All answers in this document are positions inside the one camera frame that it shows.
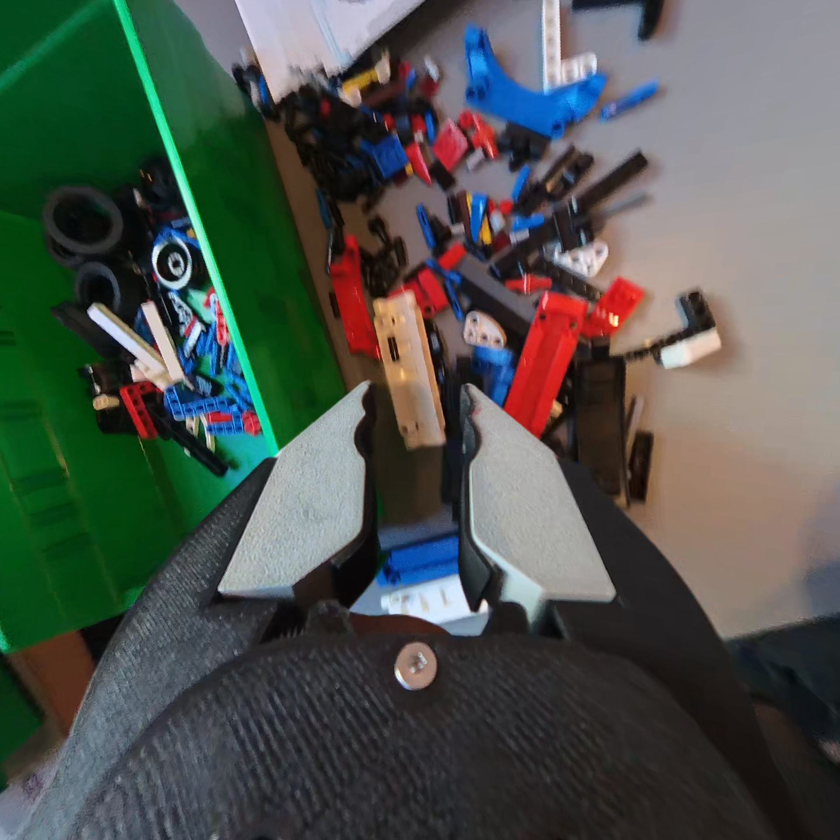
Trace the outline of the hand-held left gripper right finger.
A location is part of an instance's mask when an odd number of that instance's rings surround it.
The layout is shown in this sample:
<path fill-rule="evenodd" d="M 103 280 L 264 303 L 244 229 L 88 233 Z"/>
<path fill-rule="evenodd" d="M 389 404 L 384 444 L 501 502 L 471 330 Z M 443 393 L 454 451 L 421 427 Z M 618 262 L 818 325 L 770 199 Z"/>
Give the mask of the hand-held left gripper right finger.
<path fill-rule="evenodd" d="M 474 385 L 459 395 L 458 573 L 473 612 L 538 626 L 551 603 L 609 604 L 616 586 L 554 452 Z"/>

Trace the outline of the long red panel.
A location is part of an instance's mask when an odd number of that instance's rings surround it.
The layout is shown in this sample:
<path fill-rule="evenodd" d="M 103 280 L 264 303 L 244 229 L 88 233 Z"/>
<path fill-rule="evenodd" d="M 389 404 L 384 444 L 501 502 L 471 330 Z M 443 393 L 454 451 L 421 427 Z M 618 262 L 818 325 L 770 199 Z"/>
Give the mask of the long red panel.
<path fill-rule="evenodd" d="M 588 306 L 581 299 L 545 292 L 535 312 L 504 409 L 539 438 L 574 357 Z"/>

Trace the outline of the pile of building bricks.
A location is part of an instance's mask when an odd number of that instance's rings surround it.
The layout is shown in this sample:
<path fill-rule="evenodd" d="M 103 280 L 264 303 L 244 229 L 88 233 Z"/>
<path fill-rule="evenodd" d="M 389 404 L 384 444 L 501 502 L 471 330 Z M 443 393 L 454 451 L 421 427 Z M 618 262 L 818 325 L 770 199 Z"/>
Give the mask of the pile of building bricks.
<path fill-rule="evenodd" d="M 431 97 L 434 63 L 370 67 L 324 85 L 304 85 L 280 102 L 257 64 L 234 65 L 240 90 L 287 136 L 317 186 L 327 228 L 329 300 L 348 351 L 410 373 L 385 315 L 409 309 L 425 340 L 430 384 L 402 397 L 391 384 L 410 449 L 444 444 L 442 503 L 457 519 L 461 495 L 459 390 L 473 383 L 536 435 L 548 433 L 574 403 L 583 374 L 573 339 L 607 348 L 644 299 L 617 277 L 592 284 L 607 255 L 594 238 L 592 211 L 648 165 L 635 152 L 599 182 L 573 194 L 593 164 L 568 147 L 537 181 L 522 170 L 511 199 L 456 190 L 455 170 L 473 153 L 512 165 L 536 161 L 549 138 L 509 122 L 497 139 L 477 111 L 441 122 Z"/>

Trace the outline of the white panel piece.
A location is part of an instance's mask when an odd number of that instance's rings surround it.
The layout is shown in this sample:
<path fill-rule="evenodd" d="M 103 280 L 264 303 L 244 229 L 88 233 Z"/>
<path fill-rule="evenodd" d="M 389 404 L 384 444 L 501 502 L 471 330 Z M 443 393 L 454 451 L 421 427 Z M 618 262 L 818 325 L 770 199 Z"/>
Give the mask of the white panel piece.
<path fill-rule="evenodd" d="M 413 292 L 375 299 L 373 310 L 385 379 L 406 449 L 444 446 L 445 415 L 424 318 Z"/>

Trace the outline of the white triangular beam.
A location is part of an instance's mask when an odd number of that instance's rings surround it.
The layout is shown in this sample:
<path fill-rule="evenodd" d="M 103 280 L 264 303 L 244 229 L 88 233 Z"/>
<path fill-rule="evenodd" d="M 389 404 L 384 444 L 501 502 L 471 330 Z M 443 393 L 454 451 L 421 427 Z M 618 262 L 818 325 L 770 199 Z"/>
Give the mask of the white triangular beam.
<path fill-rule="evenodd" d="M 601 240 L 595 240 L 560 254 L 559 266 L 578 277 L 591 280 L 601 272 L 609 254 L 608 245 Z"/>
<path fill-rule="evenodd" d="M 508 337 L 499 322 L 480 310 L 469 311 L 463 321 L 463 341 L 469 346 L 504 350 Z"/>

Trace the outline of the red flat plate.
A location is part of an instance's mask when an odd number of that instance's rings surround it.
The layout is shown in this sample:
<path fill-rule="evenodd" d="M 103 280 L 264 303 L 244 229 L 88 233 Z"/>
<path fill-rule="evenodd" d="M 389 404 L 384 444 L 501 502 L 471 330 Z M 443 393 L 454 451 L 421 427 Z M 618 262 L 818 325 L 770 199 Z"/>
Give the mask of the red flat plate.
<path fill-rule="evenodd" d="M 645 296 L 644 288 L 617 276 L 586 316 L 581 336 L 587 340 L 611 339 L 634 315 Z"/>

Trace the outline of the black L-beam with white brick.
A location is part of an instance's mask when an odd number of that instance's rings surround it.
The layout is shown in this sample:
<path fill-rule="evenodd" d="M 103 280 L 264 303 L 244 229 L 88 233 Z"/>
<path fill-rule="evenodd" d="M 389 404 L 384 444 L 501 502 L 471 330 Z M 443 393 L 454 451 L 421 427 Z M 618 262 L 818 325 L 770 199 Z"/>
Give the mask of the black L-beam with white brick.
<path fill-rule="evenodd" d="M 700 289 L 688 290 L 677 298 L 676 305 L 682 319 L 681 328 L 625 352 L 623 360 L 626 363 L 650 359 L 662 369 L 673 371 L 691 366 L 721 350 L 717 321 L 704 292 Z"/>

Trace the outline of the green plastic bin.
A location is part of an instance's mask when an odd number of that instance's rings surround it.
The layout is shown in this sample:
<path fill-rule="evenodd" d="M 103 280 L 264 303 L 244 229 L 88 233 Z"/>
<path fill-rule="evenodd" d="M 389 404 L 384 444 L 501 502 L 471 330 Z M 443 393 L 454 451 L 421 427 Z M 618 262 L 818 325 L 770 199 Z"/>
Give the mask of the green plastic bin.
<path fill-rule="evenodd" d="M 174 2 L 2 2 L 2 651 L 130 607 L 185 534 L 343 394 L 263 119 Z M 174 442 L 98 430 L 92 349 L 50 313 L 71 274 L 40 215 L 68 184 L 167 156 L 209 251 L 263 435 L 215 477 Z"/>

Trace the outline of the long black beam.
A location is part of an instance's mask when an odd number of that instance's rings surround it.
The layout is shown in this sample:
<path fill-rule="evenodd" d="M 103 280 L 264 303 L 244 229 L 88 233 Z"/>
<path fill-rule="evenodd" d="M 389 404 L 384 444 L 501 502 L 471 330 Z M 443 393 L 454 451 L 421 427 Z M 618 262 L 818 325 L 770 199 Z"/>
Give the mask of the long black beam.
<path fill-rule="evenodd" d="M 622 163 L 604 174 L 597 181 L 584 185 L 573 195 L 555 203 L 546 216 L 558 216 L 560 211 L 568 210 L 572 216 L 582 217 L 599 207 L 608 197 L 621 191 L 635 177 L 641 175 L 649 166 L 649 159 L 644 152 L 636 150 Z"/>

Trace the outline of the red square tile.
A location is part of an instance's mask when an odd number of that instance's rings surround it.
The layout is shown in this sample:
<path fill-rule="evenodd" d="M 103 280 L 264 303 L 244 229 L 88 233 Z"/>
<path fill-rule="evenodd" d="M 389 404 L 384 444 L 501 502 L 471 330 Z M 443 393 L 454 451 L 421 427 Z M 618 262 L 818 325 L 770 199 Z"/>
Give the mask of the red square tile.
<path fill-rule="evenodd" d="M 448 173 L 453 173 L 469 151 L 469 141 L 456 121 L 447 119 L 438 127 L 433 154 Z"/>

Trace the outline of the blue curved panel piece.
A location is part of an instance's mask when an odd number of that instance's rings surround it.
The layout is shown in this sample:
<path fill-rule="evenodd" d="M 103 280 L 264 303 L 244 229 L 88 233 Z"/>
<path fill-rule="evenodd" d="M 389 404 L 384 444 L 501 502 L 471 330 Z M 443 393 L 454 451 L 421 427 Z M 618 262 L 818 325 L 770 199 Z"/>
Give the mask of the blue curved panel piece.
<path fill-rule="evenodd" d="M 465 64 L 470 107 L 553 140 L 595 108 L 607 81 L 595 73 L 548 92 L 522 87 L 499 64 L 486 30 L 474 25 L 465 29 Z"/>

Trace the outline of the blue axle pin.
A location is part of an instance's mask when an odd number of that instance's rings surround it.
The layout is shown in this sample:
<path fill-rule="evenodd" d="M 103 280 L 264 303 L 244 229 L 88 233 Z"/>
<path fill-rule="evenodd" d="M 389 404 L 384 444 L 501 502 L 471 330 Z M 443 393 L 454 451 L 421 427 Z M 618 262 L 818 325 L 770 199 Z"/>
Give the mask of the blue axle pin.
<path fill-rule="evenodd" d="M 620 97 L 608 101 L 599 111 L 600 120 L 602 122 L 609 122 L 627 112 L 639 108 L 656 97 L 659 89 L 658 80 L 651 80 L 624 93 Z"/>

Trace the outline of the open instruction booklet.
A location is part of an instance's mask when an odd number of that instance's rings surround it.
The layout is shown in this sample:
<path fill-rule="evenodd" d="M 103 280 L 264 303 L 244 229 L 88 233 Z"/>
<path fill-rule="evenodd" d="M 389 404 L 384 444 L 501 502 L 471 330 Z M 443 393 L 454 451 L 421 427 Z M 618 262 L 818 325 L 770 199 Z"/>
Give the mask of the open instruction booklet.
<path fill-rule="evenodd" d="M 311 75 L 335 76 L 420 7 L 420 1 L 237 1 L 275 102 Z"/>

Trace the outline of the white L-shaped beam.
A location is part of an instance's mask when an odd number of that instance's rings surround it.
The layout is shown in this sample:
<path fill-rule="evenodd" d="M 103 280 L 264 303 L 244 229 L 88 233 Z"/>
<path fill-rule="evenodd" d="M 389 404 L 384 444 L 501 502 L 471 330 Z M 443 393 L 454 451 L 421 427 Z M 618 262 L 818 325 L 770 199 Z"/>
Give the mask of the white L-shaped beam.
<path fill-rule="evenodd" d="M 597 58 L 593 52 L 563 56 L 563 3 L 542 1 L 542 90 L 549 93 L 592 77 L 597 72 Z"/>

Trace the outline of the black L-shaped beam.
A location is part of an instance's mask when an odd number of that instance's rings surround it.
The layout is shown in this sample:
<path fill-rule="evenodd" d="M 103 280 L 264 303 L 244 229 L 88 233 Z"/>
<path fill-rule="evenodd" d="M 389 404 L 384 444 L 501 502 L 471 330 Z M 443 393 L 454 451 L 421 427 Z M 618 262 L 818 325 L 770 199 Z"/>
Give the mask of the black L-shaped beam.
<path fill-rule="evenodd" d="M 664 1 L 572 1 L 573 12 L 589 12 L 612 7 L 635 7 L 639 11 L 637 40 L 649 41 L 656 32 Z"/>

